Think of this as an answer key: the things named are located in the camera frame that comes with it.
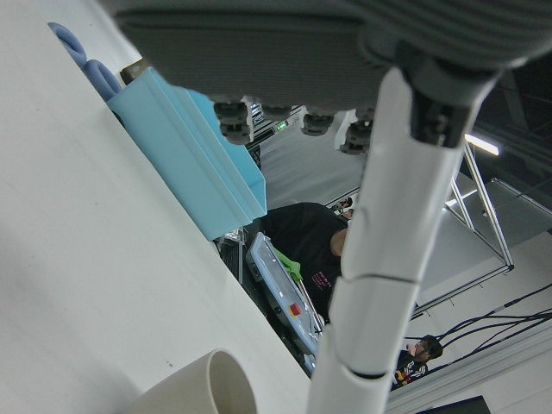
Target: plastic container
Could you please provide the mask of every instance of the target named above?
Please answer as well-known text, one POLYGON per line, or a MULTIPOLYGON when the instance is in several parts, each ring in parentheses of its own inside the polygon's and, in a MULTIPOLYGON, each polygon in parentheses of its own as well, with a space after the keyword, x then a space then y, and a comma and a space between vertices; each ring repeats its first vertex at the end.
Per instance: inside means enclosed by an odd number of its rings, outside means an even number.
POLYGON ((208 240, 267 213, 264 177, 222 137, 207 97, 148 68, 107 104, 208 240))

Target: dark ceiling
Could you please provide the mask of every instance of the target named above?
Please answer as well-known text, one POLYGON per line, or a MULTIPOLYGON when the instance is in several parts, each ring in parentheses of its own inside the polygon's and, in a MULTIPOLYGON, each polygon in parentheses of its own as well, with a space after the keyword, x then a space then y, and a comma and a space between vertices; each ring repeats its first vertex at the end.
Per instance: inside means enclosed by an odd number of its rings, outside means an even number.
POLYGON ((498 157, 475 152, 483 179, 502 179, 552 210, 551 76, 552 53, 504 73, 474 131, 500 149, 498 157))

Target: silver metal frame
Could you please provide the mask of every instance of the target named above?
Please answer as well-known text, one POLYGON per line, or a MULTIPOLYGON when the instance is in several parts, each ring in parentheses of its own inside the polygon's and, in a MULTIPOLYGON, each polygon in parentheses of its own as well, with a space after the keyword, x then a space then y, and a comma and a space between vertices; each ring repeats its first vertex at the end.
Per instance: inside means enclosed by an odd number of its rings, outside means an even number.
MULTIPOLYGON (((472 221, 471 216, 469 215, 469 212, 467 210, 466 204, 464 203, 464 200, 461 196, 460 190, 458 189, 458 185, 456 184, 455 179, 451 180, 450 186, 452 189, 452 192, 455 196, 455 200, 458 203, 458 207, 460 209, 460 213, 458 213, 455 209, 452 209, 448 206, 445 206, 445 208, 453 215, 455 216, 462 224, 464 224, 468 229, 470 229, 472 232, 474 232, 497 256, 499 256, 503 261, 504 265, 497 267, 496 269, 493 269, 492 271, 485 273, 478 278, 475 278, 469 282, 467 282, 464 285, 458 286, 454 290, 447 292, 443 294, 442 296, 439 296, 437 298, 431 299, 430 301, 426 302, 425 304, 422 304, 418 306, 412 313, 412 318, 421 316, 425 311, 433 308, 434 306, 437 306, 438 304, 441 304, 442 302, 449 300, 453 298, 454 296, 465 292, 466 290, 479 285, 480 283, 493 278, 494 276, 498 276, 499 274, 510 272, 510 270, 514 267, 514 262, 511 257, 510 250, 508 248, 508 245, 506 243, 506 240, 504 238, 504 234, 502 232, 502 229, 500 227, 499 220, 496 215, 496 211, 492 205, 492 201, 489 198, 489 194, 486 191, 485 183, 483 182, 483 178, 481 177, 481 174, 479 172, 479 169, 477 167, 477 164, 475 162, 474 153, 470 147, 470 144, 466 142, 464 146, 464 160, 467 163, 467 167, 472 175, 472 178, 474 179, 474 183, 477 188, 477 192, 479 194, 481 203, 483 204, 483 207, 485 209, 485 212, 487 213, 487 216, 489 218, 489 221, 491 222, 492 231, 497 238, 497 241, 499 243, 499 250, 497 250, 475 227, 474 223, 472 221)), ((528 201, 531 201, 534 203, 537 207, 549 212, 552 214, 552 211, 546 209, 546 207, 540 205, 539 203, 535 202, 535 200, 532 200, 531 198, 528 198, 524 196, 519 191, 515 190, 510 185, 504 183, 503 181, 493 179, 493 181, 499 182, 501 185, 506 186, 508 189, 516 192, 519 194, 520 197, 524 197, 528 201)), ((343 198, 350 197, 351 195, 358 192, 359 188, 353 189, 349 191, 347 194, 344 194, 334 200, 332 200, 330 203, 327 203, 327 205, 331 205, 335 203, 336 201, 339 201, 343 198)))

